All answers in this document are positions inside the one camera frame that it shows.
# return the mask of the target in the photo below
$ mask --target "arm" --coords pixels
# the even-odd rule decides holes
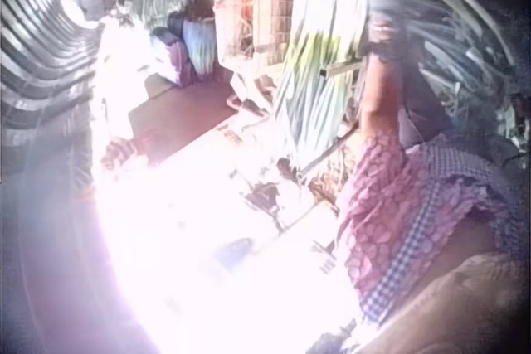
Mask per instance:
[[[365,141],[381,133],[398,135],[398,93],[402,73],[398,63],[384,63],[369,56],[360,113],[360,134]]]
[[[368,3],[370,42],[385,46],[385,52],[392,57],[383,61],[379,55],[369,55],[360,112],[360,133],[363,140],[380,133],[398,135],[402,70],[397,55],[406,51],[403,1],[368,0]]]

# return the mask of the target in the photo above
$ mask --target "basket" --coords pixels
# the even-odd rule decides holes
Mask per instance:
[[[284,61],[293,0],[215,0],[219,63],[259,77]]]

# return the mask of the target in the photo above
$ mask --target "blue checkered cloth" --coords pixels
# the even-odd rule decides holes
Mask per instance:
[[[436,223],[435,214],[441,208],[442,190],[449,179],[473,179],[489,188],[490,197],[498,201],[502,211],[492,221],[494,239],[501,250],[515,259],[529,258],[529,223],[523,216],[520,193],[514,192],[501,170],[473,152],[457,149],[452,137],[441,134],[429,143],[413,150],[422,151],[428,160],[431,177],[427,200],[414,216],[412,228],[402,248],[376,288],[360,303],[364,326],[382,325],[392,309],[393,299],[412,274],[412,262],[417,257],[426,232]]]

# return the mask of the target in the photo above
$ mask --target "person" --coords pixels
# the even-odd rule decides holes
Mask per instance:
[[[501,264],[517,264],[521,270],[529,258],[528,226],[519,193],[500,169],[453,135],[450,118],[409,55],[403,0],[368,0],[368,7],[368,67],[358,116],[361,148],[356,169],[338,199],[340,227],[335,245],[336,258],[344,264],[358,298],[353,340],[361,347],[388,331],[390,320],[422,295],[428,294],[432,305],[421,313],[433,315],[440,306],[435,305],[438,288],[432,285],[453,286],[457,291],[456,285],[447,283],[449,275],[457,280],[456,270],[476,281],[471,275],[477,273],[467,274],[474,269],[470,264],[490,264],[493,276]],[[514,278],[501,281],[504,289],[519,293],[514,285],[520,279],[510,275]],[[477,288],[474,294],[480,295],[481,289],[498,285],[472,286]],[[474,307],[459,309],[441,300],[467,323],[437,316],[431,319],[438,318],[438,323],[429,323],[423,318],[433,327],[430,333],[459,329],[459,339],[464,332],[467,338],[482,333],[468,325],[478,324],[474,316],[480,313],[462,311]],[[476,302],[477,297],[469,300]],[[421,324],[405,324],[411,339],[415,329],[429,334]],[[404,327],[399,330],[399,334],[387,333],[395,340],[360,352],[420,352],[433,343],[428,337],[422,338],[422,344],[405,343],[411,339]]]

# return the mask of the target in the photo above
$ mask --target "purple bag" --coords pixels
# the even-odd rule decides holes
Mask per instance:
[[[179,87],[191,85],[196,80],[188,49],[181,39],[167,28],[157,28],[151,36],[155,70],[163,78]]]

